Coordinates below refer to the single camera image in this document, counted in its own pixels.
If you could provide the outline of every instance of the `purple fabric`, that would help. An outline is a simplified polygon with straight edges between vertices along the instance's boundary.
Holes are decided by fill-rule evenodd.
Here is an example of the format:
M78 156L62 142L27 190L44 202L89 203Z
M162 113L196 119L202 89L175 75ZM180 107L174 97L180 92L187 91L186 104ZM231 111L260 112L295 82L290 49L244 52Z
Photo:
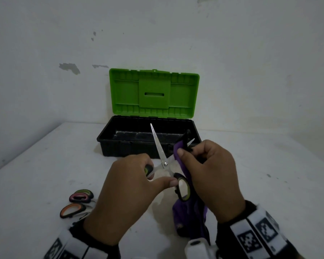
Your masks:
M194 190L191 174L177 154L179 148L183 148L182 141L174 145L173 154L188 181L191 189L191 196L186 202L182 202L178 199L173 205L174 225L177 231L181 227L185 227L190 239L204 237L210 243L209 234L205 227L208 208Z

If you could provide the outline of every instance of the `scissors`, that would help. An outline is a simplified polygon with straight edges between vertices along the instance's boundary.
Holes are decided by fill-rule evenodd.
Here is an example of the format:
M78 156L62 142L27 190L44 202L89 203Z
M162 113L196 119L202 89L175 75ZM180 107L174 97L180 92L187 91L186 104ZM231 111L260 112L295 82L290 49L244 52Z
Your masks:
M152 124L150 124L151 126L151 131L152 131L152 135L154 136L154 140L155 140L155 144L156 144L156 148L157 148L157 151L159 153L159 156L160 156L160 159L161 159L161 164L158 165L157 167L152 167L151 165L146 165L145 166L145 175L146 177L150 177L151 175L153 175L157 170L160 170L161 168L163 168L164 170L168 171L169 172L169 175L171 177L174 177L176 178L179 182L180 181L183 181L184 183L186 183L186 186L187 186L187 195L185 196L182 196L181 195L181 192L180 192L180 187L179 185L177 185L175 187L175 192L178 196L178 198L185 202L187 201L190 196L191 196L191 189L190 189L190 185L187 181L187 178L185 176L183 176L182 174L179 174L179 173L173 173L171 170L170 170L170 167L171 167L171 164L175 161L175 157L174 155L172 154L170 157L166 157L165 154L164 154L164 151L163 151L163 148L160 144L160 141L159 139L157 138L157 135L156 135L156 132L154 130L154 127L152 126ZM187 143L187 146L189 146L192 142L194 141L194 138L189 142Z
M60 211L60 218L72 218L73 216L86 216L88 215L96 205L96 199L94 194L87 189L81 189L76 191L69 197L71 204L66 205Z

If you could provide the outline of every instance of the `green toolbox lid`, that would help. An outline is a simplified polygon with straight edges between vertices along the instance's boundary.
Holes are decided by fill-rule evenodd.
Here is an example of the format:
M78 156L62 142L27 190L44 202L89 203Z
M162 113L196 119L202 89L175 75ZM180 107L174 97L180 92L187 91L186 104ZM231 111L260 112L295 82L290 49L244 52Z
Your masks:
M199 75L158 70L109 70L116 115L192 118Z

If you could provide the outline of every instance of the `white table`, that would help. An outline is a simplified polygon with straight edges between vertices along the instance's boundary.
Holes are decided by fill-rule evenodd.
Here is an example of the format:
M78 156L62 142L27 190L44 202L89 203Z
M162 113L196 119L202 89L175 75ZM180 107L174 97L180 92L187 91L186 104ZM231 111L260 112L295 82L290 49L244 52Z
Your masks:
M0 170L0 258L41 258L70 220L59 218L74 191L99 195L114 157L96 137L103 124L64 123ZM287 136L200 130L232 152L246 199L272 214L306 258L324 258L324 163ZM120 242L122 258L183 258L173 189L156 197ZM207 216L211 242L216 221Z

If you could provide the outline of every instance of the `open toolbox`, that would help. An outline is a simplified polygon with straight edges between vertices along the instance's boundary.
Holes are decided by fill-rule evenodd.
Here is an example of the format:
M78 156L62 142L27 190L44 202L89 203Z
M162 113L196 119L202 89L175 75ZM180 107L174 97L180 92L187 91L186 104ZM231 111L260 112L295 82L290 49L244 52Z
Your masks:
M97 137L104 156L147 153L159 158L150 123L166 156L186 132L201 142L192 120L199 75L158 70L110 69L113 116Z

